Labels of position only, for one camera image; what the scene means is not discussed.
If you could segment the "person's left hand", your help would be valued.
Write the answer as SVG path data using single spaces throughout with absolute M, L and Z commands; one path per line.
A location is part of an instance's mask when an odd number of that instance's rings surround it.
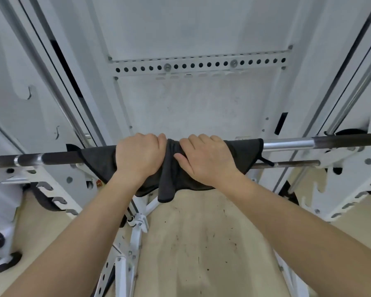
M 141 186 L 161 167 L 166 148 L 161 151 L 131 150 L 130 152 L 115 151 L 117 170 L 115 179 L 130 185 Z

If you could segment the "person's right hand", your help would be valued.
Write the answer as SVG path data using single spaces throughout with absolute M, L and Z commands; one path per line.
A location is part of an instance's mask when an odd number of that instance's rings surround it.
M 193 168 L 192 179 L 216 189 L 226 185 L 235 176 L 242 175 L 232 154 L 219 136 L 192 134 L 179 140 L 183 154 Z

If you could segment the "dark grey cloth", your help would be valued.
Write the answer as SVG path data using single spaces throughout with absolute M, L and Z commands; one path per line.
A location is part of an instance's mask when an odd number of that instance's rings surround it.
M 258 161 L 269 167 L 274 163 L 262 157 L 263 139 L 225 140 L 237 169 L 246 174 Z M 158 201 L 168 203 L 174 199 L 179 190 L 205 191 L 213 187 L 192 179 L 178 164 L 174 154 L 185 156 L 179 141 L 167 140 L 165 158 L 159 170 L 149 176 L 135 195 L 143 197 L 158 189 Z M 107 183 L 117 170 L 115 163 L 115 146 L 102 146 L 77 150 L 82 162 L 103 182 Z

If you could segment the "person's left forearm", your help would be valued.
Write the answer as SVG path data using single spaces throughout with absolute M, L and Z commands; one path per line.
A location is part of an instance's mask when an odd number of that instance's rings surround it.
M 89 297 L 131 199 L 148 175 L 117 171 L 1 297 Z

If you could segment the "person's right forearm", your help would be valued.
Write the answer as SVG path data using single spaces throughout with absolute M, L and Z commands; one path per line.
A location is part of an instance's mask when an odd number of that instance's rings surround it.
M 371 297 L 371 249 L 236 172 L 215 187 L 319 297 Z

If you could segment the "white perforated cross bar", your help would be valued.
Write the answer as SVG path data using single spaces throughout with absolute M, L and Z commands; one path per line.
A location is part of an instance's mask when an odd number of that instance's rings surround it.
M 115 78 L 179 75 L 241 73 L 255 68 L 286 67 L 292 49 L 249 53 L 210 54 L 182 57 L 160 57 L 111 61 L 108 70 Z

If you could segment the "thin dark steel rod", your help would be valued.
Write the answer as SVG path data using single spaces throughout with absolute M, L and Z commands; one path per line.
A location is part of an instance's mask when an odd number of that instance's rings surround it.
M 271 169 L 271 168 L 289 168 L 289 167 L 316 167 L 320 166 L 319 160 L 301 160 L 301 161 L 280 161 L 270 163 L 255 163 L 251 169 Z

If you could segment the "chrome guide rod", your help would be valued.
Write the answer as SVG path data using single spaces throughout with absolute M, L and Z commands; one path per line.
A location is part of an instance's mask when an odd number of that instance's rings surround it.
M 68 93 L 66 85 L 52 63 L 44 44 L 30 21 L 20 0 L 0 0 L 0 11 L 14 31 L 34 68 L 39 73 L 52 98 L 66 118 L 74 134 L 84 148 L 91 147 L 87 136 L 67 103 L 64 92 Z
M 360 81 L 357 83 L 354 90 L 351 92 L 350 97 L 346 100 L 346 102 L 340 109 L 340 112 L 337 114 L 331 125 L 325 131 L 325 135 L 327 136 L 334 135 L 335 131 L 339 128 L 344 119 L 350 113 L 351 109 L 357 103 L 357 101 L 359 100 L 367 86 L 370 84 L 370 82 L 371 82 L 371 64 L 366 69 L 365 73 L 361 77 Z

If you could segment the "steel barbell bar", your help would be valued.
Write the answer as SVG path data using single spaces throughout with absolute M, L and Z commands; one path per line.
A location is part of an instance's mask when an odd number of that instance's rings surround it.
M 371 134 L 331 135 L 326 137 L 273 139 L 263 142 L 264 152 L 334 149 L 371 146 Z M 85 155 L 99 159 L 114 159 L 115 146 L 100 146 L 77 151 L 20 154 L 0 156 L 0 168 L 31 167 L 42 165 L 86 164 Z

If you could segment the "white smith machine frame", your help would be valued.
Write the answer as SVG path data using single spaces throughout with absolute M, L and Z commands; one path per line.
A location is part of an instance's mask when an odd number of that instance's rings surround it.
M 179 140 L 326 137 L 371 64 L 371 0 L 20 0 L 66 85 L 89 143 L 136 133 Z M 115 78 L 116 60 L 292 49 L 282 68 Z M 334 135 L 371 133 L 371 82 Z M 0 11 L 0 155 L 84 147 Z M 333 149 L 264 152 L 273 162 Z M 96 176 L 83 164 L 41 167 L 81 206 Z M 274 192 L 294 167 L 248 172 Z

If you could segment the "white perforated base frame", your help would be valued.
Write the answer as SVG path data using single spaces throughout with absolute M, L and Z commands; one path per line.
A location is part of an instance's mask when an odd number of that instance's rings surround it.
M 158 205 L 156 192 L 140 199 L 133 197 L 90 297 L 106 297 L 111 285 L 115 297 L 133 297 L 142 235 L 149 231 L 147 216 Z

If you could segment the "white slotted safety bracket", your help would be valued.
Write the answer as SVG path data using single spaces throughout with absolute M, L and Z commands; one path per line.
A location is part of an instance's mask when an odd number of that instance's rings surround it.
M 319 218 L 332 222 L 371 193 L 371 146 L 333 149 L 321 156 L 318 169 L 327 169 L 326 186 L 314 185 L 310 205 L 299 205 Z
M 43 168 L 0 168 L 0 184 L 24 185 L 41 207 L 64 212 L 72 219 L 82 210 L 68 192 Z

